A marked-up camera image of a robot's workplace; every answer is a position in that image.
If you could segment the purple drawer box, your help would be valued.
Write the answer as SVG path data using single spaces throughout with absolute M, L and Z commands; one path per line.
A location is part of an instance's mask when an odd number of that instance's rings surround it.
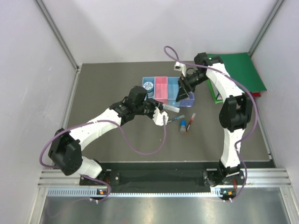
M 180 101 L 180 107 L 192 107 L 194 104 L 195 98 L 194 93 L 190 92 L 189 97 L 182 99 Z

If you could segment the blue slime jar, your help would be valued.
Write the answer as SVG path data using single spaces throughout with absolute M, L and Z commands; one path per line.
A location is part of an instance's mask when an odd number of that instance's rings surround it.
M 154 96 L 154 84 L 152 82 L 145 82 L 143 88 L 147 91 L 148 97 Z

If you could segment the pink drawer box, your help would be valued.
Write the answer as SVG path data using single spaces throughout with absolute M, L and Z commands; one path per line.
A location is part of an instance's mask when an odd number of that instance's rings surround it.
M 168 78 L 155 77 L 155 100 L 168 103 Z

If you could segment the light green folder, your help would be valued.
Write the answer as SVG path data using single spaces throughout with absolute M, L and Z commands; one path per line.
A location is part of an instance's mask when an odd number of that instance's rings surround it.
M 207 85 L 209 87 L 209 90 L 210 90 L 210 93 L 211 93 L 213 101 L 216 104 L 222 103 L 223 100 L 222 100 L 221 94 L 218 92 L 218 90 L 215 87 L 215 85 L 210 80 L 208 80 Z

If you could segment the dark green binder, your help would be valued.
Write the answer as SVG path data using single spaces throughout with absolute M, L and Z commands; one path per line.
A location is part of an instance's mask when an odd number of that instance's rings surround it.
M 209 57 L 219 56 L 229 75 L 243 84 L 250 92 L 267 91 L 248 53 L 207 55 Z

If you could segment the red folder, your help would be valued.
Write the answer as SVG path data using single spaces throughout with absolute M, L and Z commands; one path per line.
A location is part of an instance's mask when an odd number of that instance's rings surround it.
M 261 97 L 261 93 L 260 92 L 251 92 L 252 97 L 254 98 L 259 98 Z

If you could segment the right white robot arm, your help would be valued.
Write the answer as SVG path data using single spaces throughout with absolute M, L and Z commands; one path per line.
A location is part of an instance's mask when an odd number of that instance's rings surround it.
M 204 179 L 210 186 L 228 185 L 240 174 L 241 139 L 251 120 L 253 103 L 250 95 L 231 80 L 220 56 L 208 57 L 206 53 L 199 53 L 194 61 L 198 69 L 190 75 L 181 61 L 175 63 L 174 69 L 181 71 L 176 101 L 189 97 L 196 86 L 205 81 L 216 87 L 223 100 L 219 122 L 224 130 L 224 146 L 217 170 L 208 173 Z

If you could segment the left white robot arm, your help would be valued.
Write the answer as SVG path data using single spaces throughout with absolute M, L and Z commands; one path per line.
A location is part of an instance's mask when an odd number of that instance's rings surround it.
M 145 115 L 157 126 L 165 127 L 168 114 L 162 102 L 148 97 L 147 91 L 135 86 L 122 101 L 112 104 L 102 114 L 72 130 L 60 129 L 51 143 L 48 157 L 66 175 L 79 174 L 101 185 L 106 174 L 101 165 L 82 155 L 82 151 L 105 133 L 132 121 L 135 116 Z

